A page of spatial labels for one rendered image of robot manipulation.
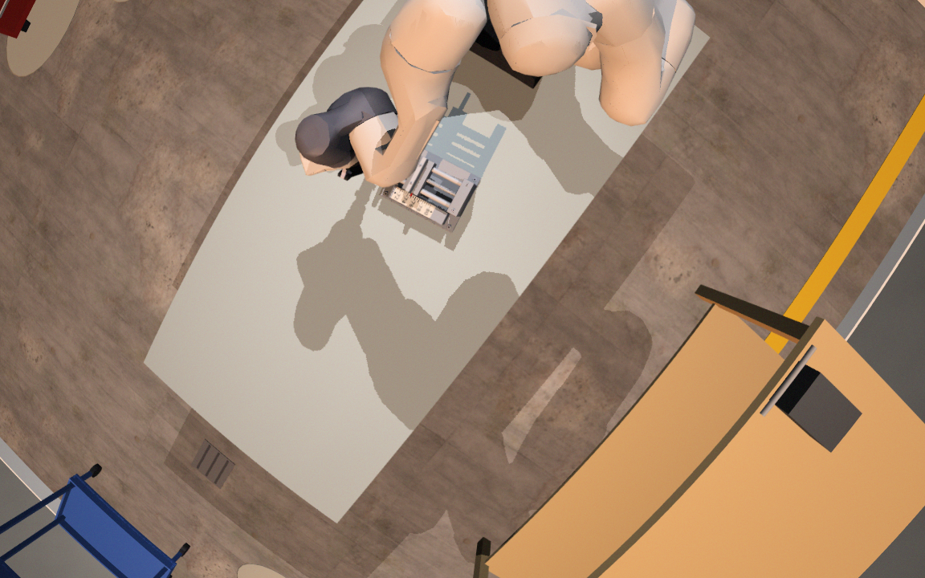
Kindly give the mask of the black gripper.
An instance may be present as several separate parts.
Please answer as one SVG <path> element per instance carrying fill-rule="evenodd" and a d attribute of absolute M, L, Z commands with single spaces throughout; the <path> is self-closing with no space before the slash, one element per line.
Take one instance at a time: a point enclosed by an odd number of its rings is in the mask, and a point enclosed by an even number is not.
<path fill-rule="evenodd" d="M 360 174 L 364 174 L 364 173 L 363 173 L 363 169 L 362 169 L 361 165 L 359 165 L 359 164 L 360 164 L 360 162 L 358 161 L 358 162 L 356 162 L 355 165 L 352 166 L 352 168 L 349 168 L 349 169 L 341 169 L 341 170 L 339 171 L 339 173 L 338 173 L 337 176 L 338 176 L 339 178 L 344 178 L 346 181 L 348 181 L 348 180 L 349 180 L 350 178 L 352 178 L 352 177 L 355 177 L 355 176 L 360 175 Z"/>

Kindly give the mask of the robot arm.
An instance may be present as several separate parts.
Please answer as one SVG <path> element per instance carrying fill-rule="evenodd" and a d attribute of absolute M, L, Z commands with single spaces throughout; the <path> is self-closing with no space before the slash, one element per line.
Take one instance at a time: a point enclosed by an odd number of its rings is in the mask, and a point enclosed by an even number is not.
<path fill-rule="evenodd" d="M 305 174 L 358 161 L 380 187 L 414 174 L 446 114 L 453 75 L 487 21 L 514 71 L 601 69 L 601 108 L 635 127 L 663 101 L 696 12 L 686 0 L 407 0 L 381 45 L 395 105 L 383 89 L 357 88 L 304 118 L 295 140 Z"/>

